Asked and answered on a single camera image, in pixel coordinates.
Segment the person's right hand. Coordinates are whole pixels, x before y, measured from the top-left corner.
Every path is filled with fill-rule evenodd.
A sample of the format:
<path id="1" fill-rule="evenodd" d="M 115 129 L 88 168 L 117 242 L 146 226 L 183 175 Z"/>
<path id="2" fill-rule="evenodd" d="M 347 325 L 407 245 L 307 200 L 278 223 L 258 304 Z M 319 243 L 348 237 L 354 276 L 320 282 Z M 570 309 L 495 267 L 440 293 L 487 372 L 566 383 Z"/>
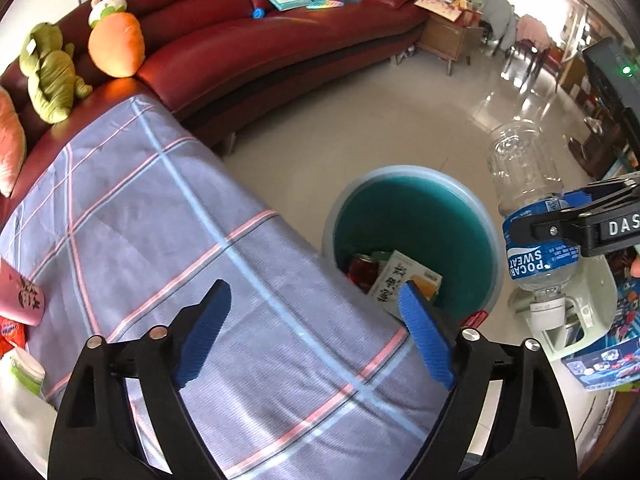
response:
<path id="1" fill-rule="evenodd" d="M 638 280 L 640 278 L 640 245 L 634 246 L 634 251 L 636 252 L 636 258 L 631 263 L 630 274 Z"/>

